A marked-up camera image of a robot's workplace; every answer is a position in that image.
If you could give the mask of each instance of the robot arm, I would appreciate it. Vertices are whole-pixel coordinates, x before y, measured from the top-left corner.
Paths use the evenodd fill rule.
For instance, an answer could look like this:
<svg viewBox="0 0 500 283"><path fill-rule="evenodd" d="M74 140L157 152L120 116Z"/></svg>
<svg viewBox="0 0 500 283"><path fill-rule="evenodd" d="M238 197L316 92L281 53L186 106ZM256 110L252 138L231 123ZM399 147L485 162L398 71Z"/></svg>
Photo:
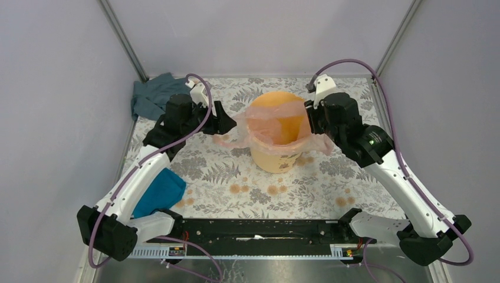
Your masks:
<svg viewBox="0 0 500 283"><path fill-rule="evenodd" d="M175 222L172 215L157 211L149 216L134 219L132 213L155 178L165 168L170 167L170 161L184 147L185 142L161 154L153 155L145 162L141 163L141 160L194 131L206 116L208 99L205 95L205 86L192 81L189 81L187 85L192 89L190 96L176 94L170 98L166 104L165 114L160 116L154 128L143 140L144 146L140 149L134 164L123 174L112 190L99 200L95 207L83 206L78 211L78 225L86 245L90 243L91 232L98 215L108 203L110 206L98 228L94 247L118 261L127 258L136 243L171 233ZM216 115L210 113L201 129L203 133L225 134L236 126L236 122L225 113L220 101L214 102L214 108Z"/></svg>
<svg viewBox="0 0 500 283"><path fill-rule="evenodd" d="M420 265L429 265L443 256L453 245L456 234L439 219L405 178L389 135L378 126L362 123L357 102L346 93L336 93L335 83L328 75L315 83L314 101L305 107L315 134L327 134L342 153L356 162L380 182L404 210L408 219L389 219L353 209L343 220L360 237L374 238L400 246L403 252ZM460 232L471 222L465 215L454 215L441 205L407 167L412 179L423 193Z"/></svg>

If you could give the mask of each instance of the white bracket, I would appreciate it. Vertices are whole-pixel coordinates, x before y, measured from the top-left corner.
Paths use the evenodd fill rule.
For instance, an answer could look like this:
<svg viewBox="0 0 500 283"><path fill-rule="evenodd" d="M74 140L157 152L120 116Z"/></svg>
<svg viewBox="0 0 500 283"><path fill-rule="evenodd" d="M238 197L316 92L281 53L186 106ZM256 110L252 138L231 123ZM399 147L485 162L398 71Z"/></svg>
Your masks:
<svg viewBox="0 0 500 283"><path fill-rule="evenodd" d="M132 219L127 226L137 228L137 243L143 243L155 237L168 235L172 231L173 218L163 212Z"/></svg>
<svg viewBox="0 0 500 283"><path fill-rule="evenodd" d="M137 163L141 161L142 158L156 150L158 149L153 146L144 146L140 149L135 163L130 166L125 174L123 174L112 190L97 202L96 205L98 206L97 210L99 212L103 210L106 203L111 203L111 206L106 211L106 215L110 216L115 214L117 216L117 221L127 225L132 212L134 211L140 198L142 198L144 192L163 169L170 167L170 159L167 154L156 154L144 162L142 167L138 168L127 180L115 200L111 201L110 198L118 189L119 184L123 182L125 176L127 176L134 167L138 167Z"/></svg>
<svg viewBox="0 0 500 283"><path fill-rule="evenodd" d="M320 101L323 100L328 95L335 92L337 85L333 79L327 74L323 74L316 78L314 81L314 86L316 87L316 96L314 97L314 109L318 109Z"/></svg>
<svg viewBox="0 0 500 283"><path fill-rule="evenodd" d="M204 84L195 84L192 80L189 80L186 82L186 86L191 88L189 94L196 105L201 103L204 107L208 107L208 97L206 96L206 88Z"/></svg>
<svg viewBox="0 0 500 283"><path fill-rule="evenodd" d="M410 219L413 229L424 238L437 238L439 232L446 232L449 227L438 219L437 214L427 205L422 197L415 191L412 184L405 178L399 167L396 153L391 150L382 157L382 164L373 163L364 169L377 179L401 206L406 216ZM439 203L415 176L410 167L406 167L412 179L419 185L430 201L448 218L453 219L454 214Z"/></svg>
<svg viewBox="0 0 500 283"><path fill-rule="evenodd" d="M352 218L349 225L359 237L369 237L399 246L397 233L410 224L408 219L390 219L360 212Z"/></svg>

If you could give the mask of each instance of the white clip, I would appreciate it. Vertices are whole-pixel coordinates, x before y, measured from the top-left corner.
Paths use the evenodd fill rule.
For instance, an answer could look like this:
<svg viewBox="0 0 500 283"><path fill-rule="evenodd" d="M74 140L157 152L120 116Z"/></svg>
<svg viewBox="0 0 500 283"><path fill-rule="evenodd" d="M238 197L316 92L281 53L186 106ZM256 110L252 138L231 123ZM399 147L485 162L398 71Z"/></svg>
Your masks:
<svg viewBox="0 0 500 283"><path fill-rule="evenodd" d="M443 220L445 220L445 219L447 219L447 218L448 218L448 215L446 215L446 214L443 214L443 215L444 215L444 217L443 217L443 218L441 218L441 217L438 217L438 218L437 218L437 219L438 219L439 221L441 221L441 222L442 222Z"/></svg>
<svg viewBox="0 0 500 283"><path fill-rule="evenodd" d="M195 86L195 82L193 80L187 80L186 86L189 87L189 89L192 89Z"/></svg>
<svg viewBox="0 0 500 283"><path fill-rule="evenodd" d="M334 93L337 85L330 76L323 74L316 78L314 86L316 87L316 96L314 97L314 104L312 106L314 109L318 109L320 101Z"/></svg>
<svg viewBox="0 0 500 283"><path fill-rule="evenodd" d="M198 105L201 103L203 107L208 107L208 97L206 96L206 88L202 83L197 83L189 92L191 99Z"/></svg>

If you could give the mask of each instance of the metal frame edge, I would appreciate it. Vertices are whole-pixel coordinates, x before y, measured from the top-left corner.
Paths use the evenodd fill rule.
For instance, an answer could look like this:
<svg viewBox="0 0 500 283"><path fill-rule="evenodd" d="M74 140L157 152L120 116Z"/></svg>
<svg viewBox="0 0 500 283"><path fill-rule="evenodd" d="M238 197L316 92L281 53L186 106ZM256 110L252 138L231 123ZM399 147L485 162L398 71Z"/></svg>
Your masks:
<svg viewBox="0 0 500 283"><path fill-rule="evenodd" d="M377 75L381 76L387 63L392 57L392 54L394 53L396 47L398 46L401 37L403 36L404 32L406 31L406 28L410 24L410 22L413 19L413 16L417 12L418 8L420 7L420 4L424 0L413 0L412 4L410 5L410 8L408 8L408 11L406 12L406 15L404 16L401 24L399 25L393 39L391 40L389 47L387 47L386 52L384 53L384 56L382 56L382 60L380 60L379 65L377 66Z"/></svg>
<svg viewBox="0 0 500 283"><path fill-rule="evenodd" d="M116 14L114 13L111 4L109 3L109 0L97 0L97 2L99 2L99 4L101 5L103 13L109 20L111 27L113 28L114 33L116 34L116 37L121 43L121 46L125 49L125 53L127 53L127 56L129 57L132 66L136 70L137 75L139 76L140 80L143 83L145 83L146 81L149 80L149 77L147 76L146 71L144 70L142 64L140 63L137 54L132 48L129 39L127 38L127 35L123 31L123 28L121 27L120 22L118 21L118 18L116 17Z"/></svg>

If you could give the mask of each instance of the blue towel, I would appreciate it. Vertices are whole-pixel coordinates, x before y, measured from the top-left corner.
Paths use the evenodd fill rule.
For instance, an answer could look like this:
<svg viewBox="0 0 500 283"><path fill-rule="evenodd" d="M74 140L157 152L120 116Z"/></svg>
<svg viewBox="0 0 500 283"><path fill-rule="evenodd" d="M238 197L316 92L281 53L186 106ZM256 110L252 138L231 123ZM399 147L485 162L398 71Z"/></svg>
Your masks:
<svg viewBox="0 0 500 283"><path fill-rule="evenodd" d="M182 199L185 190L186 182L165 168L151 182L132 215L134 218L141 218L152 214L156 209L169 209Z"/></svg>
<svg viewBox="0 0 500 283"><path fill-rule="evenodd" d="M185 82L184 78L173 78L171 73L159 75L144 84L135 81L130 102L132 119L137 121L138 116L142 116L149 120L158 120L160 115L165 113L165 105L172 95L189 94L190 89Z"/></svg>

